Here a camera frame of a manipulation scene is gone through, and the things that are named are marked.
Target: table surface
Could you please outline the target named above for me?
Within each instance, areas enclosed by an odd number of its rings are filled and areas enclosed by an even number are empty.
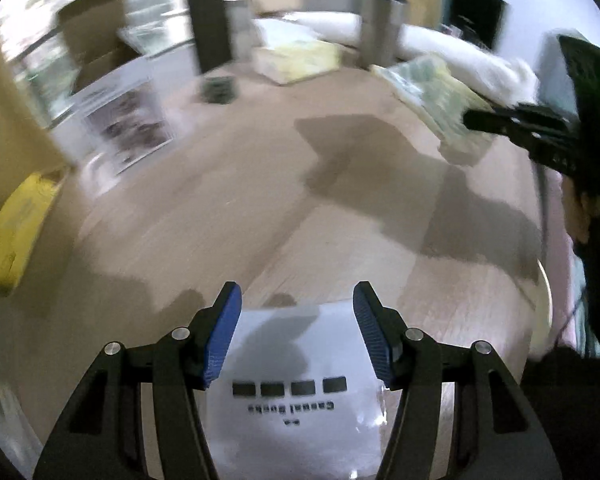
[[[65,189],[22,284],[0,300],[0,375],[42,441],[104,344],[156,341],[226,280],[245,308],[342,300],[368,280],[409,326],[448,344],[488,340],[519,377],[540,250],[525,152],[496,139],[474,168],[449,165],[360,70],[287,88],[235,73],[230,105],[203,104],[197,85],[168,103],[176,139],[88,207],[43,294],[35,277],[75,200]],[[447,391],[443,428],[449,402]]]

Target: small green object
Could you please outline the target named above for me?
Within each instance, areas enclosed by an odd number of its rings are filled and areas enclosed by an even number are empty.
[[[232,76],[208,77],[202,85],[202,95],[207,103],[226,105],[236,98]]]

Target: printed picture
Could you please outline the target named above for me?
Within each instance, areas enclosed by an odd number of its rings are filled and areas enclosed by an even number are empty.
[[[144,83],[88,115],[119,171],[171,140],[152,86]]]

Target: silver screw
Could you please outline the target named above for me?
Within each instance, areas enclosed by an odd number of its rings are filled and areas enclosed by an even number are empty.
[[[412,341],[420,341],[424,337],[424,334],[419,328],[410,328],[407,330],[406,336],[407,339],[411,339]]]
[[[107,355],[115,355],[120,352],[120,343],[113,341],[104,347],[104,353]]]
[[[189,329],[185,326],[176,328],[173,330],[173,332],[171,332],[171,337],[177,341],[182,341],[183,339],[189,337]]]
[[[490,354],[491,350],[493,350],[491,345],[489,343],[487,343],[486,341],[476,341],[475,349],[478,353],[485,354],[485,355]]]

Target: hand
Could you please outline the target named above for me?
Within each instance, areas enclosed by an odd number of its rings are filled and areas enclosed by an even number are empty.
[[[600,217],[600,196],[582,193],[578,197],[573,180],[565,176],[562,178],[562,207],[568,235],[574,242],[589,243],[591,220]]]

